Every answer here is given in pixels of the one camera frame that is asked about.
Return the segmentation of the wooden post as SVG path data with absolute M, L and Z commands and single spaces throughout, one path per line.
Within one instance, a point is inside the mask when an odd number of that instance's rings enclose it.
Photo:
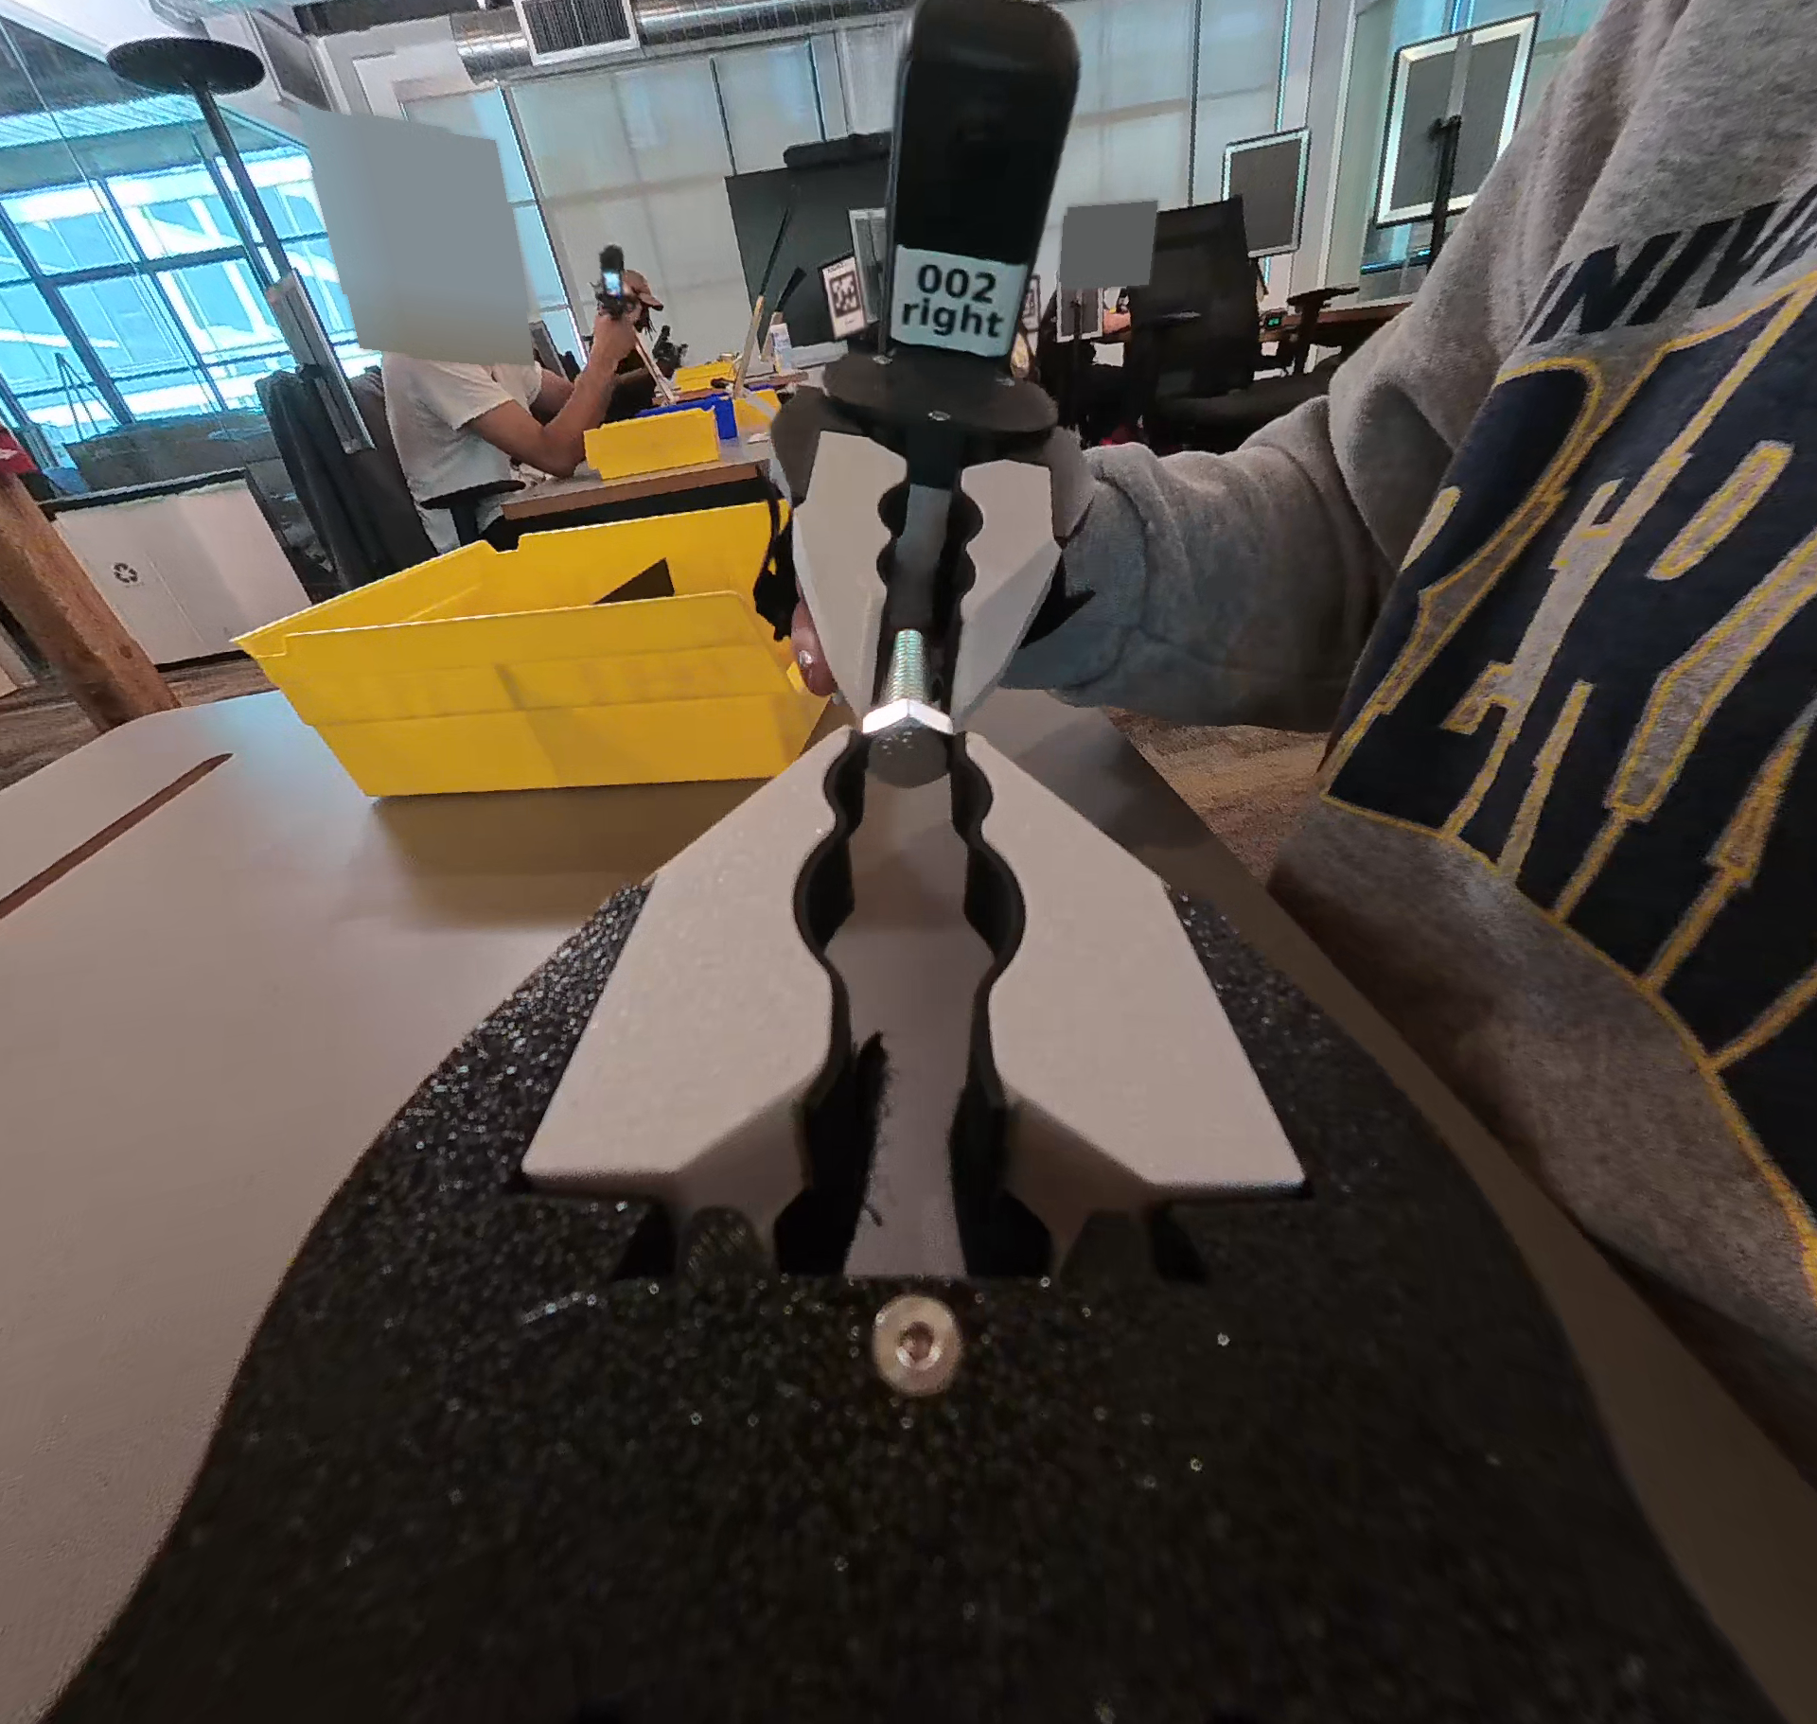
M 99 731 L 179 709 L 148 652 L 18 478 L 2 478 L 2 598 Z

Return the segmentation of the white air vent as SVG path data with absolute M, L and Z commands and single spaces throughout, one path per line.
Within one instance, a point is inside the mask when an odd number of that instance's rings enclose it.
M 641 49 L 632 0 L 512 0 L 512 10 L 534 68 Z

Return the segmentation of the steel bolt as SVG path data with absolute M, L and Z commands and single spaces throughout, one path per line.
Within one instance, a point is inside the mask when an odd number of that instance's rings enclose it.
M 874 708 L 856 722 L 866 772 L 890 789 L 941 783 L 956 729 L 938 708 L 925 634 L 902 628 L 882 665 Z

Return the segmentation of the person's right forearm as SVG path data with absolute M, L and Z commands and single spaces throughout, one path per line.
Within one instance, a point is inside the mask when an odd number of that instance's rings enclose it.
M 1046 442 L 1059 564 L 1003 682 L 1325 734 L 1453 450 L 1364 369 L 1228 455 Z

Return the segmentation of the large black display panel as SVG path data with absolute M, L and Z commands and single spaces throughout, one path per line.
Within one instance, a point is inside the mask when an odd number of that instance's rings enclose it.
M 885 208 L 890 143 L 885 132 L 863 132 L 787 146 L 777 169 L 723 182 L 747 299 L 783 317 L 794 346 L 835 339 L 822 268 L 850 257 L 852 210 Z

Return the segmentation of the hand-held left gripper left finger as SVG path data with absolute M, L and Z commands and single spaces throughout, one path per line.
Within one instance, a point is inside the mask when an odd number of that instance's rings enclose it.
M 849 995 L 829 963 L 852 914 L 865 747 L 835 729 L 663 865 L 521 1163 L 543 1193 L 782 1221 L 838 1203 Z

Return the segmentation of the black standing lamp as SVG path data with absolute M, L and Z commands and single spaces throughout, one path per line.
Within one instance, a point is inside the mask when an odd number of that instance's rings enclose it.
M 349 388 L 343 363 L 329 345 L 329 332 L 219 107 L 219 98 L 242 95 L 265 81 L 259 55 L 211 39 L 166 37 L 121 42 L 104 55 L 104 62 L 130 85 L 159 98 L 183 95 L 196 104 L 216 156 L 231 176 L 229 207 L 249 226 L 245 252 L 296 372 L 317 396 L 340 450 L 349 457 L 370 451 L 373 435 Z

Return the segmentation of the person in grey sweatshirt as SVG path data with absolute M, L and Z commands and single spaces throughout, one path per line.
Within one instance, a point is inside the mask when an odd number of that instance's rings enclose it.
M 1607 0 L 1275 893 L 1813 1478 L 1813 0 Z

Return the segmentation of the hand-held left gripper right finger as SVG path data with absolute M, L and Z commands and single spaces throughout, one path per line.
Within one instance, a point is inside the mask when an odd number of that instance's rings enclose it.
M 1167 885 L 975 734 L 956 826 L 995 955 L 981 1075 L 1000 1190 L 1036 1221 L 1305 1192 Z

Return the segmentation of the white recycling cabinet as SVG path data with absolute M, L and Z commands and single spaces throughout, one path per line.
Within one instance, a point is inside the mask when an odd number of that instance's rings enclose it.
M 245 471 L 77 496 L 51 518 L 159 667 L 233 655 L 242 634 L 309 608 Z

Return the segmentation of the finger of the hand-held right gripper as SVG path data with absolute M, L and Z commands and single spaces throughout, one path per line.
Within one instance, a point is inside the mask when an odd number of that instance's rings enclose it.
M 1003 681 L 1059 566 L 1040 464 L 969 464 L 948 504 L 938 574 L 938 727 L 964 729 Z
M 797 587 L 852 714 L 874 708 L 889 594 L 878 562 L 893 543 L 882 502 L 906 482 L 907 462 L 890 450 L 863 435 L 822 435 L 790 520 Z

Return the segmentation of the black office chair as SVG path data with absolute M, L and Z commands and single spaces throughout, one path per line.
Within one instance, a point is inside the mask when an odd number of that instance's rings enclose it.
M 379 370 L 354 376 L 349 392 L 373 439 L 366 447 L 341 445 L 306 378 L 277 370 L 259 381 L 260 413 L 337 590 L 365 587 L 437 556 L 396 460 Z
M 1232 445 L 1253 410 L 1259 306 L 1242 199 L 1165 210 L 1130 289 L 1126 412 L 1146 447 Z

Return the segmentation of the yellow plastic bin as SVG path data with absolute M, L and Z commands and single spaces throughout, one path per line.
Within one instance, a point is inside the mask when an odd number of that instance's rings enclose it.
M 586 467 L 607 482 L 714 464 L 720 432 L 708 401 L 607 421 L 584 439 Z
M 785 500 L 474 543 L 238 639 L 373 798 L 762 783 L 822 720 L 771 578 Z

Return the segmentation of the brown wooden table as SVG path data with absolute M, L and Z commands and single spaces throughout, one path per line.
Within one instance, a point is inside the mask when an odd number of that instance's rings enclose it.
M 708 462 L 636 471 L 622 478 L 579 472 L 565 480 L 525 486 L 506 496 L 499 517 L 525 524 L 553 517 L 579 514 L 598 507 L 633 504 L 699 495 L 720 486 L 756 486 L 763 491 L 767 457 L 744 445 L 723 445 Z

